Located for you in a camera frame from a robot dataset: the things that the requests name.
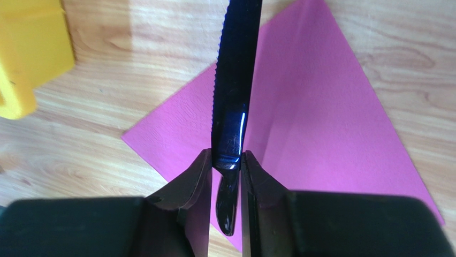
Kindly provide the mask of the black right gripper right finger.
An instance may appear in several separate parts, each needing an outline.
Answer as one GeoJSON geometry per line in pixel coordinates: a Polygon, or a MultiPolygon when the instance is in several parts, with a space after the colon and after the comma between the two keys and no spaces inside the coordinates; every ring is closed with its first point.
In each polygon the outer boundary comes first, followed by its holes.
{"type": "Polygon", "coordinates": [[[289,190],[250,151],[240,181],[243,256],[454,256],[418,199],[289,190]]]}

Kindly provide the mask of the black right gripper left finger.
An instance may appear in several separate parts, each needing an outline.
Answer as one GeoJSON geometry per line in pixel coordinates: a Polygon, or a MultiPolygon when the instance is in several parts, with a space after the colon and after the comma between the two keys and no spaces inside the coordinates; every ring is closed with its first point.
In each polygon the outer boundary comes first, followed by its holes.
{"type": "Polygon", "coordinates": [[[150,196],[29,199],[1,215],[1,256],[207,256],[211,151],[150,196]]]}

